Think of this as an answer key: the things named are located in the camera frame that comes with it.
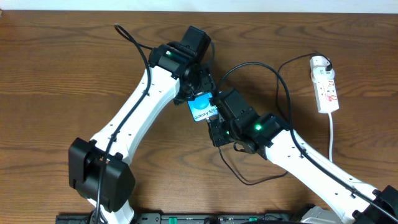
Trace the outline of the blue Galaxy smartphone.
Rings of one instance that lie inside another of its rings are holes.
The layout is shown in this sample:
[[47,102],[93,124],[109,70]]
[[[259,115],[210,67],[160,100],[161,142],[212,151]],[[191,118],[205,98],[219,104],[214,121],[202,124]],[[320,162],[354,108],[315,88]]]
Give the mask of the blue Galaxy smartphone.
[[205,93],[204,95],[195,98],[193,101],[188,101],[188,107],[195,122],[200,122],[204,119],[218,115],[217,107],[210,103],[212,97],[213,95],[211,93]]

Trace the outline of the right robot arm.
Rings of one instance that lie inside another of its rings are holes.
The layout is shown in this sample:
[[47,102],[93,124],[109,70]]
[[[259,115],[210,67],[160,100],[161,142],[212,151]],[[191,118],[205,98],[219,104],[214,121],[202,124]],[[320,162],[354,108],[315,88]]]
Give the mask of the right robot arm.
[[207,121],[214,146],[241,145],[285,169],[316,193],[341,223],[397,223],[397,190],[378,190],[339,168],[307,144],[278,116],[253,108]]

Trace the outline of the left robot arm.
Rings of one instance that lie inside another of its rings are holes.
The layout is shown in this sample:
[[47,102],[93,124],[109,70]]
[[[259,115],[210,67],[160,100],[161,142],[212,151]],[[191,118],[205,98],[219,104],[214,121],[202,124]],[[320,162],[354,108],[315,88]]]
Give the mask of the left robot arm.
[[68,150],[69,185],[94,205],[88,223],[131,223],[129,204],[136,180],[130,170],[142,138],[170,102],[195,101],[215,89],[206,47],[171,42],[144,57],[140,83],[114,118],[89,141]]

